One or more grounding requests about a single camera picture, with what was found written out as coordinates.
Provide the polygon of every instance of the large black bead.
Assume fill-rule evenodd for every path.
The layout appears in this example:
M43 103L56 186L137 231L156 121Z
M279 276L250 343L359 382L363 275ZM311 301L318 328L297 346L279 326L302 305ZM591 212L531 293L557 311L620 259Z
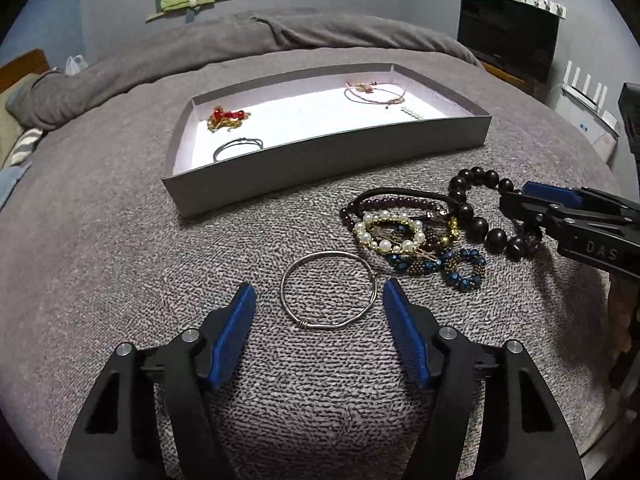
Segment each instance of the large black bead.
M496 187L500 182L500 175L494 170L484 172L484 185L487 187Z
M449 189L450 190L451 189L461 189L462 191L464 191L467 186L468 186L468 183L461 176L455 176L454 178L449 180Z
M469 187L471 187L471 185L474 182L474 174L471 173L471 170L460 170L458 172L458 176L461 176L462 178L464 178L466 182L469 184Z
M449 196L458 202L466 202L466 193L462 189L452 189L449 191Z
M467 230L476 240L484 240L484 237L489 232L489 224L481 216L476 216L469 221Z
M527 245L519 236L514 236L507 242L507 256L519 262L527 254Z
M507 245L507 233L500 228L491 229L486 235L484 245L492 253L501 253Z
M498 182L498 191L500 192L500 194L513 191L513 188L513 182L508 178L504 178L500 182Z
M474 217L474 209L471 204L463 204L458 209L458 218L463 222L471 220Z
M484 184L484 170L480 166L471 168L471 174L474 176L474 184Z

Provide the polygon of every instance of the metal screw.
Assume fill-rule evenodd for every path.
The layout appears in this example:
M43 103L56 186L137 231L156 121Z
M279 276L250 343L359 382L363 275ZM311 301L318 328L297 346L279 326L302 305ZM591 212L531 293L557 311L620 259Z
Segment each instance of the metal screw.
M193 343L199 337L200 337L200 332L198 332L194 328L190 328L190 329L185 330L184 332L182 332L182 340L185 343Z
M507 350L514 354L519 354L522 352L522 345L517 341L511 340L507 343Z
M443 326L438 334L440 334L440 337L443 339L455 339L458 336L456 329L450 326Z
M116 354L125 356L130 354L132 350L133 350L133 346L131 346L130 343L120 343L116 347Z

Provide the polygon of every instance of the silver bracelet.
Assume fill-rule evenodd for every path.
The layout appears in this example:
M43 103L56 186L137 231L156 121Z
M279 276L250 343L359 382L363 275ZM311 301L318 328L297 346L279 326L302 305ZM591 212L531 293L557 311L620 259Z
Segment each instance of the silver bracelet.
M318 258L325 258L328 256L341 256L343 258L349 258L351 260L356 260L357 262L360 262L364 266L364 268L367 270L369 280L371 281L371 284L372 284L371 297L369 298L369 304L365 308L363 308L359 313L347 319L346 321L343 321L341 323L335 323L335 324L310 323L305 319L300 319L298 316L296 316L292 312L289 305L287 304L286 298L284 297L284 286L285 286L285 283L287 282L287 278L299 266L307 262L310 262L312 260L317 260ZM319 251L318 253L307 254L306 256L303 256L302 258L293 262L289 266L289 268L285 271L282 277L282 280L280 281L280 303L282 304L284 311L287 313L287 315L298 327L308 328L312 330L336 330L338 328L344 328L345 326L359 320L362 316L364 316L371 309L373 304L376 302L377 296L378 296L378 275L371 268L371 266L366 262L366 260L357 256L356 254L347 253L345 251Z
M220 146L215 152L213 152L213 161L218 161L218 156L224 150L231 146L240 146L241 144L255 144L262 150L264 145L260 139L247 139L246 137L240 137L239 139L230 140L229 142L225 142L222 146Z

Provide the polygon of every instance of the television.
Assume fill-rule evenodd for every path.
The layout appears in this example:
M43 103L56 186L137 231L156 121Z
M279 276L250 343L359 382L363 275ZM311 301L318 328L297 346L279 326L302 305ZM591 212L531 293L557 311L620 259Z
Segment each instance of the television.
M559 22L555 14L515 0L462 0L458 41L479 60L544 84Z

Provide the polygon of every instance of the blue rubber tip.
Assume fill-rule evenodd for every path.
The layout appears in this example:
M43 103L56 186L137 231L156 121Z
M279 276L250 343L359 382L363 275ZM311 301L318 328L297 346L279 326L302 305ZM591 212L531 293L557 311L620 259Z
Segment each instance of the blue rubber tip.
M222 329L216 344L211 349L211 372L209 383L214 390L219 389L233 377L240 359L242 347L251 328L255 313L255 291L251 285L245 285L237 296L225 327Z
M386 281L382 291L382 303L402 368L412 383L423 388L431 378L427 365L427 347L407 311L406 298L398 290L398 286L395 280Z
M561 204L569 209L580 209L582 207L580 196L575 191L565 187L550 186L539 182L527 182L522 186L522 192L526 196Z

